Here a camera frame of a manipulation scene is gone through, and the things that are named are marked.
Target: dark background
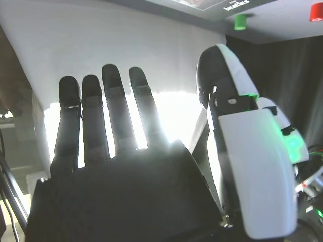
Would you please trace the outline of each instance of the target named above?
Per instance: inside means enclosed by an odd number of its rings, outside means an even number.
[[[307,145],[323,143],[323,36],[256,45],[227,36],[260,95],[273,100]]]

